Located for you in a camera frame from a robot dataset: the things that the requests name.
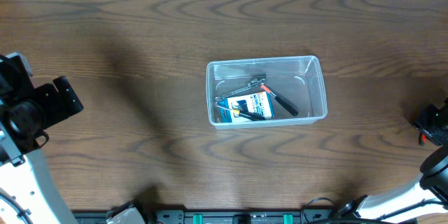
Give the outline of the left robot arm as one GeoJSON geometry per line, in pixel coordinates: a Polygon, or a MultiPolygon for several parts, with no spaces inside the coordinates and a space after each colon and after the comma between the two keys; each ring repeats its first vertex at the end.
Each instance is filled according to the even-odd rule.
{"type": "Polygon", "coordinates": [[[75,223],[42,152],[46,129],[81,112],[66,77],[34,87],[27,58],[1,56],[1,218],[6,223],[75,223]]]}

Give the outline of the silver wrench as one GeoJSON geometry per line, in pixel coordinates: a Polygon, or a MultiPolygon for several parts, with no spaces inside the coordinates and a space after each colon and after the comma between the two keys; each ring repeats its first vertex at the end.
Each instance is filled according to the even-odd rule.
{"type": "Polygon", "coordinates": [[[233,90],[231,92],[227,92],[225,94],[219,95],[217,97],[214,97],[214,101],[215,102],[221,102],[224,99],[227,99],[229,97],[233,97],[235,95],[238,95],[240,93],[252,90],[254,88],[258,88],[261,85],[265,84],[265,77],[260,77],[260,78],[254,78],[253,80],[249,81],[248,84],[245,87],[241,87],[237,90],[233,90]]]}

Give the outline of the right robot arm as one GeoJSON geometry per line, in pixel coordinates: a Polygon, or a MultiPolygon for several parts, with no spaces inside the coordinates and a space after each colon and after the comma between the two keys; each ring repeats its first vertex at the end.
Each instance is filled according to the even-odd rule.
{"type": "Polygon", "coordinates": [[[429,141],[438,147],[420,166],[421,175],[384,194],[362,196],[341,207],[337,217],[402,223],[447,212],[447,102],[428,105],[412,124],[421,146],[429,141]]]}

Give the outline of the small claw hammer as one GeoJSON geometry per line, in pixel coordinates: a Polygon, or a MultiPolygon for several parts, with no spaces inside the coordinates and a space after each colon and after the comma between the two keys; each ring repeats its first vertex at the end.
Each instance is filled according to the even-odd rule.
{"type": "Polygon", "coordinates": [[[281,98],[277,93],[273,91],[273,89],[268,87],[265,78],[266,78],[265,74],[254,76],[248,82],[248,85],[256,85],[257,87],[261,87],[267,94],[272,96],[284,109],[286,109],[287,112],[289,112],[292,116],[297,116],[298,110],[296,110],[290,102],[281,98]]]}

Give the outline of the red handled pliers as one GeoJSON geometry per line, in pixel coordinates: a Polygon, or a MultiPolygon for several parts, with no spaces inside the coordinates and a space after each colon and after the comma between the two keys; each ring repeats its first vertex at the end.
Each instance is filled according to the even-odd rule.
{"type": "Polygon", "coordinates": [[[426,135],[423,134],[423,133],[420,133],[420,135],[419,135],[419,145],[420,146],[425,146],[426,145],[426,140],[427,140],[426,135]]]}

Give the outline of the clear plastic container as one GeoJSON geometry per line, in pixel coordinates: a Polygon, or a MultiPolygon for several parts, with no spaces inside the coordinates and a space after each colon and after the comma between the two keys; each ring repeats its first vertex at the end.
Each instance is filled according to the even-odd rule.
{"type": "MultiPolygon", "coordinates": [[[[264,92],[261,87],[233,97],[264,92]]],[[[306,125],[328,114],[326,89],[320,62],[313,55],[236,59],[210,62],[206,67],[206,103],[209,122],[217,130],[306,125]],[[252,77],[265,74],[266,84],[298,110],[292,116],[272,96],[274,117],[262,121],[222,122],[214,97],[245,87],[252,77]]]]}

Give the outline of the blue white screw box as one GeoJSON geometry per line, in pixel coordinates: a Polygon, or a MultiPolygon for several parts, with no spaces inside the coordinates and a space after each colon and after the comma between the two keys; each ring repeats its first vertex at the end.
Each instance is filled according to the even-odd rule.
{"type": "Polygon", "coordinates": [[[230,109],[245,111],[258,114],[265,119],[274,117],[274,109],[272,107],[271,98],[266,92],[257,92],[237,97],[229,97],[223,101],[219,101],[216,105],[220,106],[221,121],[223,123],[243,123],[250,122],[248,118],[237,115],[230,109]]]}

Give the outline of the black yellow screwdriver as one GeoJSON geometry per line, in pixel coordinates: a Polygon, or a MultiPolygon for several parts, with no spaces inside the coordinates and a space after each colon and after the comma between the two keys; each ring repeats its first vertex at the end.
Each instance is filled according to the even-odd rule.
{"type": "Polygon", "coordinates": [[[255,113],[250,113],[247,111],[243,111],[243,110],[239,110],[239,109],[234,109],[234,108],[226,108],[224,106],[218,105],[218,104],[214,104],[215,107],[218,107],[220,109],[229,111],[233,114],[235,114],[238,117],[243,117],[252,121],[262,121],[265,120],[265,117],[263,117],[262,115],[258,115],[255,113]]]}

